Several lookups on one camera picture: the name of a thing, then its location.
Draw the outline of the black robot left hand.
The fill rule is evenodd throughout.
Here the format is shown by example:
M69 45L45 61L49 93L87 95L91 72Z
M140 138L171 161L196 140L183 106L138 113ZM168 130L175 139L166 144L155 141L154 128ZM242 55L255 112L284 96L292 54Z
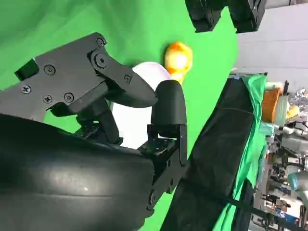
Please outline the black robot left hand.
M258 31L265 12L265 0L186 0L196 33L213 31L224 8L229 9L236 33Z

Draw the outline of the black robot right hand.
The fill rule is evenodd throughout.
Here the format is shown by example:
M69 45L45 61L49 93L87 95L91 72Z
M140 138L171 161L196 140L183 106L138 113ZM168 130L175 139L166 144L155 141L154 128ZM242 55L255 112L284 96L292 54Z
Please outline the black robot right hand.
M0 93L0 228L136 231L187 163L179 82L156 89L100 33L41 54Z

